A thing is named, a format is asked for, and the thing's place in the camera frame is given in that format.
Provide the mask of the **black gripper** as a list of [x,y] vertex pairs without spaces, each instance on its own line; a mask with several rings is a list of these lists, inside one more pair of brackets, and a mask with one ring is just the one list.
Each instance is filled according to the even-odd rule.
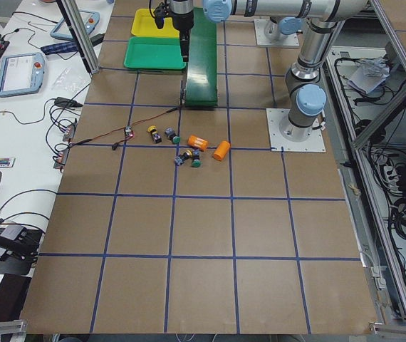
[[180,51],[183,61],[189,60],[189,30],[193,27],[193,0],[171,0],[172,24],[180,32]]

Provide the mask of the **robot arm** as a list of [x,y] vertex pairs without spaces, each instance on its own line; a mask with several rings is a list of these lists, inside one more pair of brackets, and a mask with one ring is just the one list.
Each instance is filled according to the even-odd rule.
[[279,123],[287,140],[303,142],[326,104],[326,93],[316,79],[344,22],[362,11],[366,1],[204,1],[204,14],[219,23],[229,16],[294,17],[305,19],[307,30],[297,61],[286,73],[291,100],[288,116]]

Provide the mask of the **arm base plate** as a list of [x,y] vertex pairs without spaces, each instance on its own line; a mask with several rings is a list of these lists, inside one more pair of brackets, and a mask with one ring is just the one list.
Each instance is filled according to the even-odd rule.
[[256,45],[260,47],[298,48],[297,33],[303,21],[295,17],[256,19]]
[[273,152],[326,152],[318,119],[308,128],[294,126],[288,108],[267,108],[270,149]]

